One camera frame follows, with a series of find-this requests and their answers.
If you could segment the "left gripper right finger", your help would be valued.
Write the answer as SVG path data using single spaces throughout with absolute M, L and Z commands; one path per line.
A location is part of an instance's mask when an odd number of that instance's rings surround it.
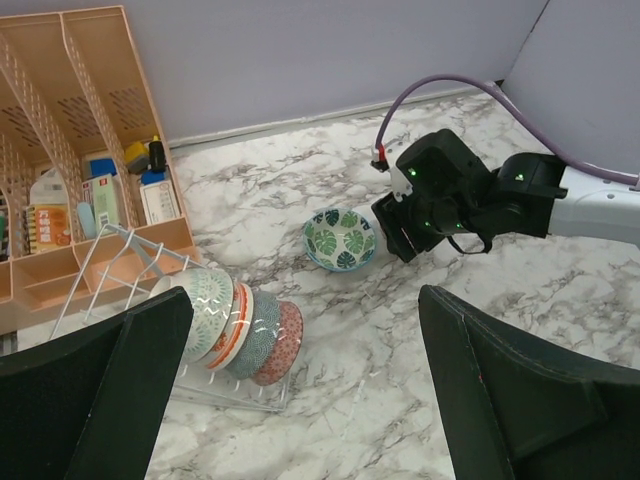
M 636 479 L 639 372 L 425 285 L 419 320 L 458 479 Z

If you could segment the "blue wave outside bowl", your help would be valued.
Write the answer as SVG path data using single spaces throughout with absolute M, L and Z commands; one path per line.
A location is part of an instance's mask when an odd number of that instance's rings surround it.
M 236 380 L 246 380 L 266 363 L 279 338 L 281 313 L 279 301 L 272 293 L 252 291 L 254 312 L 246 340 L 226 370 Z

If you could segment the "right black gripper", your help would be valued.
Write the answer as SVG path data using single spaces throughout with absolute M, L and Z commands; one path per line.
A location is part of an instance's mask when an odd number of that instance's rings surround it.
M 392 191 L 372 205 L 390 254 L 405 263 L 446 240 L 465 255 L 454 236 L 472 233 L 488 253 L 495 235 L 473 224 L 485 211 L 484 202 L 497 172 L 449 129 L 427 134 L 412 143 L 397 161 L 412 185 L 401 203 Z

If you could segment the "orange white floral bowl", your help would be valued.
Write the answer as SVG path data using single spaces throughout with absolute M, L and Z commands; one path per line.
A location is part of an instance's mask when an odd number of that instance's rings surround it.
M 208 370 L 227 367 L 238 355 L 249 334 L 254 309 L 251 288 L 242 282 L 234 285 L 234 300 L 227 324 L 208 354 L 202 359 Z

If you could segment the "red floral outside bowl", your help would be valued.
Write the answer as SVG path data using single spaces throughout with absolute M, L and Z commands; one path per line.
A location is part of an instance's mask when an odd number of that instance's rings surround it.
M 304 321 L 298 306 L 289 301 L 280 302 L 281 325 L 276 344 L 265 362 L 251 380 L 258 386 L 269 386 L 280 381 L 291 369 L 300 351 Z

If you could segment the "green mandala pattern bowl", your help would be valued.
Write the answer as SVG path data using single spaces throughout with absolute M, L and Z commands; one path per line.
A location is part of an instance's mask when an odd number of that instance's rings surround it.
M 192 323 L 183 361 L 194 363 L 212 349 L 222 334 L 233 304 L 234 284 L 231 276 L 223 270 L 188 268 L 160 278 L 148 298 L 175 287 L 185 290 L 192 305 Z

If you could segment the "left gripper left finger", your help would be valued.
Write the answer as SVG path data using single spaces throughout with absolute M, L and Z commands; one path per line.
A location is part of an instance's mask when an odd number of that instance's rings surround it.
M 175 287 L 2 357 L 2 478 L 144 478 L 192 318 Z

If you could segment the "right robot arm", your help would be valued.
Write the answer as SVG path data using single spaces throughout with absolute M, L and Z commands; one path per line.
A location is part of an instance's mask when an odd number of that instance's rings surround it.
M 587 237 L 637 245 L 639 192 L 567 166 L 555 155 L 522 152 L 489 170 L 451 130 L 410 145 L 375 148 L 373 168 L 391 191 L 372 210 L 388 251 L 408 263 L 442 241 L 474 234 L 489 252 L 495 237 Z

